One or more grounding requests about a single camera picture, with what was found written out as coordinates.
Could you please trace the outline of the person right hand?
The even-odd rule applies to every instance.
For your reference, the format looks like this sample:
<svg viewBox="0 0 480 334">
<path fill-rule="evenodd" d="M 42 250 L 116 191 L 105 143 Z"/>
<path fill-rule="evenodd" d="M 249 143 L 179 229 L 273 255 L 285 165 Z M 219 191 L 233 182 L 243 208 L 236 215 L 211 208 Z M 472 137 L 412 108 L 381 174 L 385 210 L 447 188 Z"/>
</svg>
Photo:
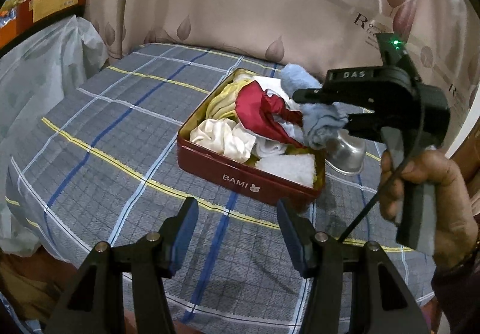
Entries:
<svg viewBox="0 0 480 334">
<path fill-rule="evenodd" d="M 400 210 L 405 182 L 435 186 L 437 223 L 433 259 L 439 271 L 457 267 L 471 254 L 478 240 L 478 224 L 473 217 L 469 194 L 458 165 L 440 151 L 424 151 L 410 160 L 388 189 L 393 175 L 391 154 L 384 151 L 378 190 L 382 217 L 392 222 Z"/>
</svg>

